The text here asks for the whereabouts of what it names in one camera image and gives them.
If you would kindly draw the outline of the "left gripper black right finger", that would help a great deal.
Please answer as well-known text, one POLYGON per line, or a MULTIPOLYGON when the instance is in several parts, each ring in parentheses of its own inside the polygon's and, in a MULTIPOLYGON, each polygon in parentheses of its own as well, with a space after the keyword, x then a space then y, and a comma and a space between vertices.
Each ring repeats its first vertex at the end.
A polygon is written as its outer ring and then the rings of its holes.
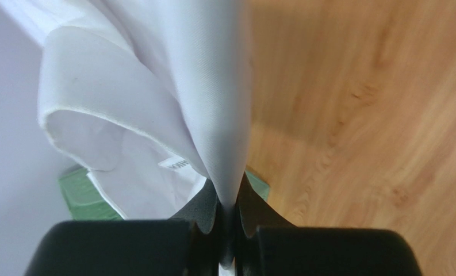
POLYGON ((237 196, 236 275, 421 275, 408 243, 383 229, 297 227, 244 176, 237 196))

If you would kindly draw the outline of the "white long sleeve shirt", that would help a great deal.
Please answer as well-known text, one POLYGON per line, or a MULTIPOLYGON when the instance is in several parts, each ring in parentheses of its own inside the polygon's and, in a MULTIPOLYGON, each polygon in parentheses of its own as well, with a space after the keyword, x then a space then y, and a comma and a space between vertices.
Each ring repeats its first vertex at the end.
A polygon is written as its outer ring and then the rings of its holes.
POLYGON ((246 1, 0 1, 43 49, 38 120, 125 219, 205 181, 231 212, 250 135, 246 1))

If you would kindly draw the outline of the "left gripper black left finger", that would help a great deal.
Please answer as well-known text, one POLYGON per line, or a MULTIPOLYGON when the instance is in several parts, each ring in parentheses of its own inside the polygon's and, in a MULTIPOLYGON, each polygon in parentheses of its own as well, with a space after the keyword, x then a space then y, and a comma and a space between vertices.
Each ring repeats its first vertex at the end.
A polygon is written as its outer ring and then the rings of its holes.
POLYGON ((163 220, 64 221, 26 275, 217 275, 219 201, 211 181, 163 220))

